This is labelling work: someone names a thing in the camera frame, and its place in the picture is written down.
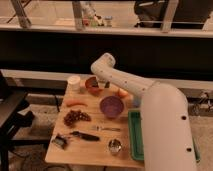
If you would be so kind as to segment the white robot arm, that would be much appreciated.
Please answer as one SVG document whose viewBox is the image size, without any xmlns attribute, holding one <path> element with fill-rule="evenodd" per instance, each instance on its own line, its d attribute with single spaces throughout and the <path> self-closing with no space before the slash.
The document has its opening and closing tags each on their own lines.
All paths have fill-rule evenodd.
<svg viewBox="0 0 213 171">
<path fill-rule="evenodd" d="M 115 63 L 104 53 L 91 71 L 141 99 L 145 171 L 197 171 L 186 96 L 171 84 L 117 70 Z"/>
</svg>

